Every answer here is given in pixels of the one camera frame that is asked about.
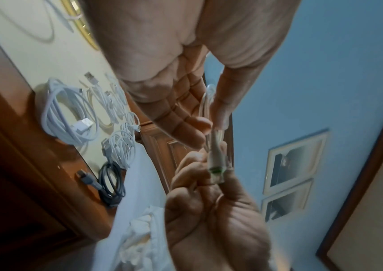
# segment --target picture frame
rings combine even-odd
[[[313,179],[263,199],[262,215],[266,223],[282,221],[306,207]]]
[[[263,194],[274,195],[315,175],[329,132],[269,150]]]

